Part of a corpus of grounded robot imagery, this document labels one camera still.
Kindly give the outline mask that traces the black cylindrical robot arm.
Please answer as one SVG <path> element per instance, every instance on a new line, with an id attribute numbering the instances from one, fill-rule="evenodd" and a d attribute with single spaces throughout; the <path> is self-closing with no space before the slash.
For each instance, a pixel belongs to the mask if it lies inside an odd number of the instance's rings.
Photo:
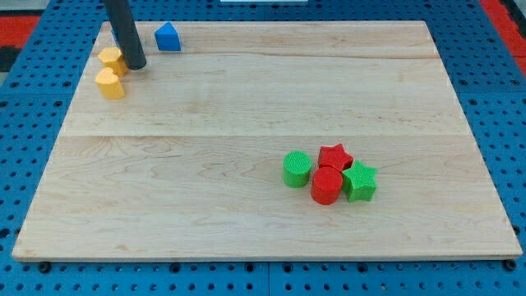
<path id="1" fill-rule="evenodd" d="M 127 67 L 142 69 L 146 66 L 146 58 L 129 1 L 104 0 L 104 6 Z"/>

